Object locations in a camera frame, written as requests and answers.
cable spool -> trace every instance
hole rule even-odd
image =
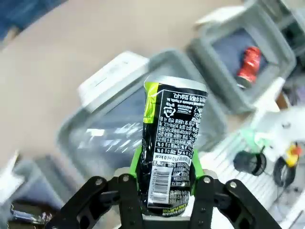
[[[289,167],[284,158],[277,159],[274,165],[273,178],[279,187],[288,187],[295,180],[296,166]]]
[[[262,152],[254,154],[243,150],[236,154],[233,163],[237,171],[259,176],[266,169],[267,159]]]

barcode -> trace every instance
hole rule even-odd
[[[168,193],[168,187],[169,182],[168,179],[170,178],[169,172],[156,172],[156,182],[154,185],[154,192],[167,194]]]
[[[169,188],[171,183],[170,174],[171,172],[156,171],[156,180],[152,193],[153,202],[168,203]]]

blue cloth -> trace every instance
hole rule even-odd
[[[11,27],[21,31],[64,0],[0,0],[0,39]]]

beige table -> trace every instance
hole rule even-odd
[[[70,0],[0,53],[0,166],[16,149],[58,155],[55,137],[79,106],[81,82],[117,54],[182,49],[193,23],[240,0]]]

gray plastic bin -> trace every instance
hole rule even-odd
[[[61,127],[58,134],[61,151],[85,179],[92,176],[109,179],[116,169],[130,166],[134,151],[142,142],[143,83],[148,75],[182,77],[206,84],[192,62],[179,51],[164,51],[152,57],[143,68],[145,74],[140,74],[135,82],[92,114],[82,108]],[[225,115],[211,92],[201,123],[196,147],[207,150],[226,133]]]
[[[255,84],[243,91],[235,77],[244,51],[252,45],[262,52],[261,66]],[[211,90],[233,113],[254,109],[270,84],[288,77],[295,67],[295,55],[279,29],[261,6],[252,3],[228,21],[203,26],[188,52]]]
[[[21,160],[17,163],[14,173],[23,176],[25,182],[9,200],[0,206],[0,229],[6,229],[13,200],[44,203],[60,209],[72,197],[76,190],[65,182],[60,171],[54,166],[50,158],[42,158],[37,161]]]

